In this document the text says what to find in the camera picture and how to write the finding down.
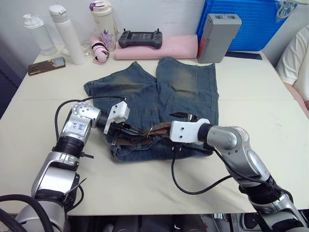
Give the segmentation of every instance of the white table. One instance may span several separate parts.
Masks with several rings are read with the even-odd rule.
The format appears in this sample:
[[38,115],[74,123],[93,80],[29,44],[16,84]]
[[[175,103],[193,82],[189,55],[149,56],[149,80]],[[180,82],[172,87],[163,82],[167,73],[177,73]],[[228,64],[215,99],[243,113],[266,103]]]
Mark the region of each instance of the white table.
[[[45,60],[40,55],[38,60]],[[26,76],[0,120],[0,195],[30,194],[32,182],[56,142],[54,114],[64,100],[87,97],[83,84],[124,69],[132,61],[112,58],[102,66],[67,62],[64,69]],[[196,60],[181,60],[196,64]],[[157,60],[138,61],[155,74]],[[293,194],[297,208],[309,206],[308,120],[264,59],[224,58],[216,64],[220,125],[245,128],[251,146],[279,185]],[[59,116],[59,126],[70,105]],[[119,163],[110,155],[98,130],[92,130],[84,148],[95,159],[81,158],[78,173],[85,198],[71,215],[199,214],[252,212],[246,195],[229,179],[197,196],[180,192],[172,182],[171,161]],[[176,162],[179,184],[200,190],[227,175],[219,159],[192,157]],[[21,203],[1,203],[17,213]]]

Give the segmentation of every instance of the gray battery pack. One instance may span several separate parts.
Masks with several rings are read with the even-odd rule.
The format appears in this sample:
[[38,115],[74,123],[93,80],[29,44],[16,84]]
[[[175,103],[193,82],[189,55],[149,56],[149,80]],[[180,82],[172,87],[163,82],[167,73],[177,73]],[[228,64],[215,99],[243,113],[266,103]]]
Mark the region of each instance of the gray battery pack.
[[221,62],[241,24],[237,14],[208,14],[198,46],[199,63]]

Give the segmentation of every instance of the person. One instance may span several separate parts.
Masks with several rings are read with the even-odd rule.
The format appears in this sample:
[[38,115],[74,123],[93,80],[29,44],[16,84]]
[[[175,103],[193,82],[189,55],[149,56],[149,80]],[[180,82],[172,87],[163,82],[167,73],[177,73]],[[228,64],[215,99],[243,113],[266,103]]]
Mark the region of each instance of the person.
[[301,29],[282,54],[276,70],[309,118],[309,25]]

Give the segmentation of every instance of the pink foam pad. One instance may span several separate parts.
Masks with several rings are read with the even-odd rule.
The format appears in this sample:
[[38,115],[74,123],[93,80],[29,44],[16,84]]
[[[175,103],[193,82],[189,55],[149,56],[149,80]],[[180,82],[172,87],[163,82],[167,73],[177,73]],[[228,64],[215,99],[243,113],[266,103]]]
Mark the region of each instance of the pink foam pad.
[[173,57],[178,59],[197,57],[197,35],[182,35],[163,37],[162,47],[155,49],[152,46],[128,46],[121,48],[116,45],[116,59],[160,59]]

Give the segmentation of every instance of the denim shorts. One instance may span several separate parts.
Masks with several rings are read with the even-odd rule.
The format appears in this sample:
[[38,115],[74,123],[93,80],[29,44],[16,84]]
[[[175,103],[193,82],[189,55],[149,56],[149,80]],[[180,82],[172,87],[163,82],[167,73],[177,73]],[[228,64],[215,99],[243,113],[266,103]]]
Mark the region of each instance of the denim shorts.
[[[218,125],[218,97],[215,65],[194,66],[173,58],[160,59],[156,78],[147,73],[136,61],[128,68],[107,77],[87,82],[84,89],[89,96],[126,97],[130,108],[127,124],[146,130],[160,122],[185,121],[170,116],[184,112],[206,118]],[[109,113],[118,99],[94,99],[94,106]],[[112,145],[113,138],[106,136],[112,155],[119,161],[172,159],[173,142],[155,136],[146,145]],[[190,156],[208,156],[212,152],[202,145],[185,144],[178,159]]]

